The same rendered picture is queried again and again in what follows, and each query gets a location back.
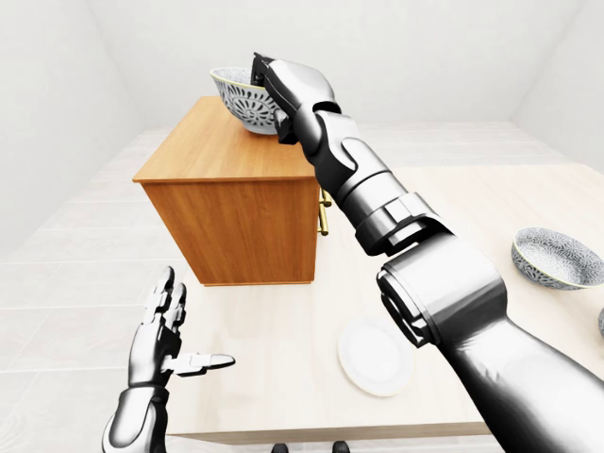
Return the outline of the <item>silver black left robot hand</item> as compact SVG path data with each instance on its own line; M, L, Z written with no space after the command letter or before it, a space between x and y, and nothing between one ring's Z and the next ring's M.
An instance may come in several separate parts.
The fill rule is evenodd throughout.
M186 286L176 282L174 268L165 267L145 301L143 320L132 342L128 364L130 387L164 387L171 375L201 376L236 363L227 354L180 351L179 329L186 319L186 297Z

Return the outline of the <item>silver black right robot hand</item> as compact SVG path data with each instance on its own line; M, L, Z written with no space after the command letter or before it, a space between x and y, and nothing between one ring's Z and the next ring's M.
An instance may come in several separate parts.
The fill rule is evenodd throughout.
M300 143L305 153L315 153L323 135L315 112L342 111L322 73L300 63L255 53L251 82L265 88L277 104L274 121L278 140L283 144Z

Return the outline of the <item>wooden cabinet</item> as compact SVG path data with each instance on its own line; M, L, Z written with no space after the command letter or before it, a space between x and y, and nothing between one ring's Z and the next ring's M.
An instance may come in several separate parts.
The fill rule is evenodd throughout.
M205 286L310 283L319 185L300 145L203 96L132 178Z

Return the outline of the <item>white plate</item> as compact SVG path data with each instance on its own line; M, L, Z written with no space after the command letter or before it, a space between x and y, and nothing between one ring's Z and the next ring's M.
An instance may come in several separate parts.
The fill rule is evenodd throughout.
M377 397L401 393L414 371L413 346L394 321L381 317L350 320L338 341L338 358L348 379Z

